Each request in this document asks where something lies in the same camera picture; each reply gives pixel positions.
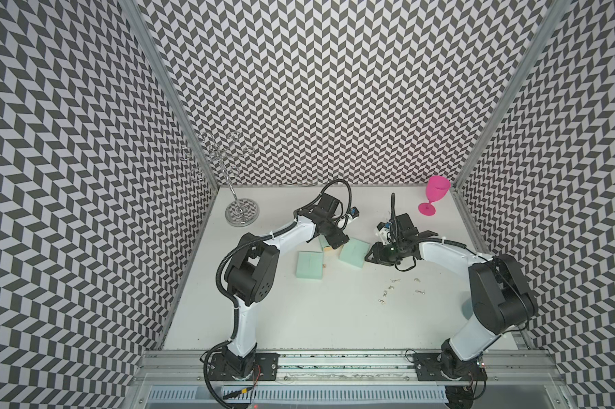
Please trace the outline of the mint drawer-style jewelry box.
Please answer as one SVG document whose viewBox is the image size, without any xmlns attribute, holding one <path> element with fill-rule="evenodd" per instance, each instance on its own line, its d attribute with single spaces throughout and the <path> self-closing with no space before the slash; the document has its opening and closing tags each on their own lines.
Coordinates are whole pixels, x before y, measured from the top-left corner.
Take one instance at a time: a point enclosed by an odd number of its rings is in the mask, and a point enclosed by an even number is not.
<svg viewBox="0 0 615 409">
<path fill-rule="evenodd" d="M 348 266 L 362 269 L 365 264 L 365 257 L 371 245 L 365 241 L 351 238 L 342 248 L 339 254 L 339 261 Z"/>
</svg>

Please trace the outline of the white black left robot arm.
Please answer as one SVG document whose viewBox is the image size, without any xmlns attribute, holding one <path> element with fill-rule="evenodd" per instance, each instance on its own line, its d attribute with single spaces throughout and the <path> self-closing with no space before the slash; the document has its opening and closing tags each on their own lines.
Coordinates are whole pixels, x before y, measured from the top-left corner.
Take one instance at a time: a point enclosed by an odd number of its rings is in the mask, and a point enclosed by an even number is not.
<svg viewBox="0 0 615 409">
<path fill-rule="evenodd" d="M 299 245 L 323 237 L 337 249 L 349 238 L 345 228 L 360 212 L 350 204 L 322 193 L 312 202 L 294 211 L 293 220 L 275 232 L 263 236 L 243 235 L 235 249 L 220 263 L 215 281 L 220 293 L 234 307 L 234 328 L 223 354 L 237 363 L 255 355 L 256 305 L 270 293 L 280 257 Z"/>
</svg>

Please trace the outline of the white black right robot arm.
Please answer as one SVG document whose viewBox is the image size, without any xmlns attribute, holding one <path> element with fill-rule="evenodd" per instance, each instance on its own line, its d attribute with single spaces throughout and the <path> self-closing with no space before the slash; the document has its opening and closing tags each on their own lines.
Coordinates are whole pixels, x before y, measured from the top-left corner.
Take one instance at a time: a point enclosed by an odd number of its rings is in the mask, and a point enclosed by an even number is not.
<svg viewBox="0 0 615 409">
<path fill-rule="evenodd" d="M 407 214 L 379 223 L 376 234 L 379 242 L 365 255 L 366 262 L 395 269 L 406 259 L 433 262 L 469 281 L 473 313 L 440 351 L 440 370 L 450 379 L 469 372 L 488 347 L 506 332 L 528 325 L 537 313 L 522 266 L 510 255 L 475 252 L 438 233 L 419 231 Z"/>
</svg>

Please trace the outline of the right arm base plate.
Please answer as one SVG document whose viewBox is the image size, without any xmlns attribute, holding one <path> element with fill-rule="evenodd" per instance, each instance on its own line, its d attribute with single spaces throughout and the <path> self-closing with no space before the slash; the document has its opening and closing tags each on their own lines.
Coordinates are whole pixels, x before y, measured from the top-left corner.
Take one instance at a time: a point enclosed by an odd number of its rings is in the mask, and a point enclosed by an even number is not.
<svg viewBox="0 0 615 409">
<path fill-rule="evenodd" d="M 488 380 L 478 359 L 460 361 L 454 355 L 416 353 L 411 356 L 419 381 L 482 382 Z"/>
</svg>

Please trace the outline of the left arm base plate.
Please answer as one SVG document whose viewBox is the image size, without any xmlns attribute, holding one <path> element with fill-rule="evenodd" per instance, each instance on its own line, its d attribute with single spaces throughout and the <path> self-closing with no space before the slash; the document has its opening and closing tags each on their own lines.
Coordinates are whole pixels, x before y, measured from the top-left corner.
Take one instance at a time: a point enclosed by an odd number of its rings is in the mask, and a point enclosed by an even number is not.
<svg viewBox="0 0 615 409">
<path fill-rule="evenodd" d="M 235 355 L 224 358 L 217 354 L 210 358 L 208 375 L 214 381 L 275 381 L 279 359 L 280 355 L 275 353 L 256 353 L 243 359 Z"/>
</svg>

